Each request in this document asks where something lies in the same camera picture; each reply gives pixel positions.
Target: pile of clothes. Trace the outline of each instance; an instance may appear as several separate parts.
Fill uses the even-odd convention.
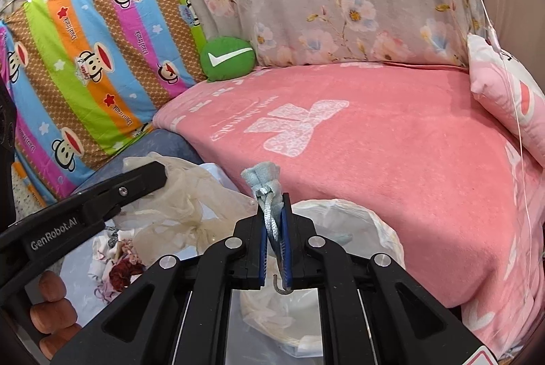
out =
[[[133,246],[134,230],[106,227],[93,239],[93,259],[88,276],[97,283],[95,296],[110,303],[145,271]]]

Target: flower print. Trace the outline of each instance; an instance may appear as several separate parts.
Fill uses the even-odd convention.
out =
[[[336,60],[333,53],[339,47],[327,31],[321,29],[303,31],[299,42],[306,48],[306,63],[321,65]]]
[[[346,25],[353,31],[375,31],[377,11],[368,0],[341,0],[341,10]]]
[[[255,24],[253,27],[253,32],[255,34],[255,41],[257,42],[257,47],[261,50],[270,50],[276,46],[276,42],[273,40],[273,32],[269,27],[261,24],[260,22]]]
[[[428,19],[426,25],[420,29],[422,38],[428,43],[426,58],[437,63],[462,65],[462,45],[459,36],[452,25],[434,19]]]
[[[414,55],[403,40],[393,37],[388,31],[377,34],[371,50],[371,56],[377,61],[406,62]]]
[[[231,17],[235,15],[236,3],[233,0],[206,0],[206,6],[214,16]]]
[[[468,8],[471,13],[471,31],[479,36],[485,36],[484,28],[486,25],[481,0],[469,0]]]
[[[289,46],[280,45],[276,52],[276,57],[262,56],[265,66],[293,66],[295,59],[293,57],[294,50]]]

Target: white wire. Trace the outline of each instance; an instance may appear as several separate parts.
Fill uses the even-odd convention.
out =
[[[528,293],[530,291],[530,273],[531,273],[531,262],[532,262],[532,222],[530,220],[530,213],[528,212],[528,199],[527,199],[527,196],[526,196],[526,173],[525,173],[525,170],[524,170],[524,156],[523,156],[522,137],[521,137],[521,133],[520,133],[520,121],[519,121],[519,118],[518,118],[517,102],[514,99],[514,90],[513,90],[513,86],[511,85],[511,73],[508,71],[507,64],[505,63],[505,59],[503,58],[503,54],[501,52],[501,47],[499,46],[498,35],[497,35],[497,33],[496,33],[495,29],[494,29],[494,25],[492,24],[492,20],[490,19],[490,16],[488,15],[486,6],[484,4],[484,0],[481,0],[481,4],[482,4],[482,8],[484,10],[484,16],[486,17],[486,21],[487,21],[487,31],[488,31],[488,34],[491,36],[491,37],[489,37],[489,39],[490,39],[490,41],[492,43],[492,48],[494,48],[494,51],[500,56],[501,62],[503,64],[503,69],[505,70],[505,73],[506,73],[506,75],[508,77],[509,91],[510,91],[510,94],[511,94],[511,101],[513,102],[513,112],[514,112],[514,115],[515,115],[515,118],[516,118],[516,121],[517,121],[517,131],[518,131],[519,150],[520,150],[520,164],[522,166],[522,190],[523,190],[523,194],[524,194],[524,208],[525,208],[525,211],[526,211],[526,217],[527,217],[527,221],[528,221],[528,231],[530,233],[530,253],[529,253],[529,260],[528,260],[528,277],[527,277],[527,286],[526,286],[526,289],[524,291],[524,302],[523,302],[523,305],[525,305],[527,300],[528,300]],[[520,320],[520,317],[522,316],[522,313],[523,313],[523,311],[519,311],[519,316],[518,316],[518,319],[517,319],[517,323],[513,324],[513,328],[511,329],[511,331],[509,333],[509,336],[507,337],[506,340],[509,340],[509,338],[511,337],[511,334],[512,334],[514,328],[518,325],[518,322]]]

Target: colorful striped blanket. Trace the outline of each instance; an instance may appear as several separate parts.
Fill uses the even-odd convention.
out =
[[[151,129],[205,76],[189,0],[28,0],[0,22],[0,69],[18,111],[18,168],[64,198]]]

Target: white plastic bag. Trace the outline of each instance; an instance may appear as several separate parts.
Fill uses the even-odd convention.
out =
[[[292,210],[312,219],[319,235],[342,245],[348,253],[368,259],[386,253],[405,268],[397,233],[373,211],[340,199],[306,200],[294,204]],[[279,274],[276,260],[268,258],[265,287],[241,292],[244,322],[272,337],[291,356],[323,355],[318,291],[299,290],[282,296],[273,288],[273,274]]]
[[[183,159],[157,153],[127,157],[123,170],[152,161],[165,166],[165,186],[125,206],[114,218],[117,228],[136,230],[133,245],[146,266],[189,246],[202,254],[231,236],[238,220],[257,212],[254,199],[223,187],[207,170]]]

